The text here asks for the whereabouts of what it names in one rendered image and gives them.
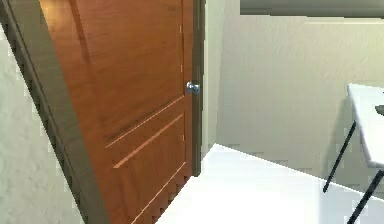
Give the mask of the brown wooden room door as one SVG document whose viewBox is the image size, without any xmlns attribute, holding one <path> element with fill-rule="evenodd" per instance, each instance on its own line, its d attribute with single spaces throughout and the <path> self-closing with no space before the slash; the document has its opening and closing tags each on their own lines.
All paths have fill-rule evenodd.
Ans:
<svg viewBox="0 0 384 224">
<path fill-rule="evenodd" d="M 39 0 L 108 224 L 155 224 L 192 175 L 193 0 Z"/>
</svg>

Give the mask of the grey window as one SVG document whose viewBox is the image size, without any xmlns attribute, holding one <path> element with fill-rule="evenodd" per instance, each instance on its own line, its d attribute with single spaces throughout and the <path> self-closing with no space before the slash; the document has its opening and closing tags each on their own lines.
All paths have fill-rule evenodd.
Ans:
<svg viewBox="0 0 384 224">
<path fill-rule="evenodd" d="M 240 14 L 384 18 L 384 0 L 240 0 Z"/>
</svg>

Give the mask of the white table with black legs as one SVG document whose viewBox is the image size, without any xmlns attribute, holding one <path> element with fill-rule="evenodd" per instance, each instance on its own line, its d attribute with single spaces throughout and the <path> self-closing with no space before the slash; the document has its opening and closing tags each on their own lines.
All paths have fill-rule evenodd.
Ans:
<svg viewBox="0 0 384 224">
<path fill-rule="evenodd" d="M 351 103 L 353 123 L 339 151 L 322 191 L 327 192 L 332 178 L 342 160 L 343 154 L 356 129 L 360 133 L 360 143 L 369 168 L 377 170 L 347 224 L 355 224 L 369 199 L 384 178 L 384 116 L 375 110 L 384 105 L 384 88 L 349 83 L 347 93 Z"/>
</svg>

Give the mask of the silver round door knob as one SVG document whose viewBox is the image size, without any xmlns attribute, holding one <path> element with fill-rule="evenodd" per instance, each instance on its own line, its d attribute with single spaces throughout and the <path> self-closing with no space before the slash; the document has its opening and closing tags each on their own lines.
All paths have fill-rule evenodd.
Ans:
<svg viewBox="0 0 384 224">
<path fill-rule="evenodd" d="M 200 85 L 194 84 L 193 82 L 189 81 L 186 83 L 186 92 L 187 93 L 193 93 L 193 94 L 199 94 L 200 93 Z"/>
</svg>

